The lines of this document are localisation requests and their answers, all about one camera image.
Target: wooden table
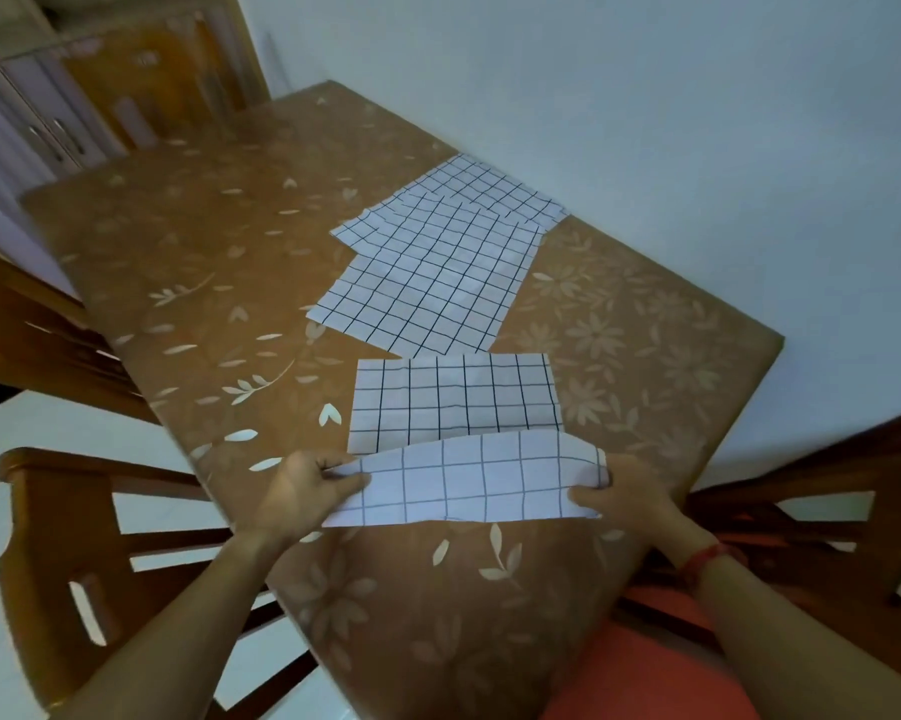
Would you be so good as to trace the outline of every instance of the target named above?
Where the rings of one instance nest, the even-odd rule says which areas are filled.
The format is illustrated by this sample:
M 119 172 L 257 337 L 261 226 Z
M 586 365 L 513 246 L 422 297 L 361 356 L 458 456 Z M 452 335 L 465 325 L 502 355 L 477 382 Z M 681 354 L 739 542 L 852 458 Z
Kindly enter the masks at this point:
M 353 256 L 329 230 L 454 154 L 324 83 L 25 206 L 233 522 L 270 479 L 251 466 L 346 447 L 356 362 L 386 355 L 305 317 Z M 492 350 L 550 354 L 567 431 L 648 459 L 679 493 L 781 343 L 570 216 Z M 319 425 L 326 403 L 343 426 Z M 529 718 L 641 550 L 588 520 L 337 529 L 288 552 L 270 583 L 362 716 Z

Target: hand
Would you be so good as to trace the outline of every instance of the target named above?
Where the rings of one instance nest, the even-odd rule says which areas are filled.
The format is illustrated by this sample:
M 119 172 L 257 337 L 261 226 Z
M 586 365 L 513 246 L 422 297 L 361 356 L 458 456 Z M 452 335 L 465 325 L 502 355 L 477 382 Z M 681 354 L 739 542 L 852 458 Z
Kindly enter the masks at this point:
M 347 477 L 324 475 L 324 470 L 352 460 L 350 455 L 336 452 L 300 451 L 290 455 L 280 464 L 253 517 L 237 526 L 237 534 L 264 538 L 264 543 L 276 551 L 276 560 L 370 483 L 371 476 L 363 472 Z
M 572 487 L 570 499 L 600 513 L 609 527 L 656 545 L 660 535 L 683 517 L 657 471 L 632 455 L 608 455 L 607 469 L 610 487 Z

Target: floor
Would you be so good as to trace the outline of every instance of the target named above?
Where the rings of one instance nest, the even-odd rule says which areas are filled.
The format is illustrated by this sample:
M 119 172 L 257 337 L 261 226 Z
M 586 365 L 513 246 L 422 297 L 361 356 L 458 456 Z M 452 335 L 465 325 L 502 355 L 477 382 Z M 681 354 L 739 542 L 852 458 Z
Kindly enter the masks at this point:
M 145 463 L 190 472 L 180 450 L 161 427 L 72 402 L 25 391 L 0 405 L 0 454 L 12 447 L 45 447 Z M 182 530 L 223 526 L 209 503 L 118 496 L 117 514 L 125 531 Z M 9 490 L 0 483 L 0 554 L 11 532 Z M 203 560 L 206 552 L 187 558 Z M 151 556 L 135 563 L 152 568 L 160 561 L 181 563 L 167 556 Z M 305 649 L 297 629 L 284 618 L 239 642 L 218 687 L 217 698 L 228 707 L 257 687 Z M 0 605 L 0 717 L 43 718 L 20 672 Z M 271 718 L 352 718 L 348 703 L 323 669 L 311 674 L 278 705 Z

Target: red bracelet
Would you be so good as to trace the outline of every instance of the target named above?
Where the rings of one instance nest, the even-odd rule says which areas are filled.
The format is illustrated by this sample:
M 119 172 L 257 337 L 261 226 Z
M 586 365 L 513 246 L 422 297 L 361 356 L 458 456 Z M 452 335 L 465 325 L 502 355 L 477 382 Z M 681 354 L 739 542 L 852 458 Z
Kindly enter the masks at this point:
M 680 577 L 692 592 L 697 590 L 697 584 L 700 582 L 700 574 L 704 570 L 704 566 L 718 556 L 730 556 L 744 567 L 747 566 L 747 557 L 744 556 L 740 549 L 726 543 L 709 545 L 688 558 L 687 562 L 678 571 L 678 574 L 680 574 Z

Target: person's right arm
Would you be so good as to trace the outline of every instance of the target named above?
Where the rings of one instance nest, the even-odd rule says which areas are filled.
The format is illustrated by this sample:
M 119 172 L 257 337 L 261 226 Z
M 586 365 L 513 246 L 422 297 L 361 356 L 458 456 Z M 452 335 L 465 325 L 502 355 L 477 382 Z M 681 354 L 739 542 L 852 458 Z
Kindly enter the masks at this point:
M 654 471 L 629 456 L 607 458 L 612 486 L 573 487 L 571 499 L 612 528 L 660 549 L 677 568 L 717 538 L 680 512 Z M 901 676 L 828 629 L 738 563 L 718 556 L 694 598 L 760 717 L 901 720 Z

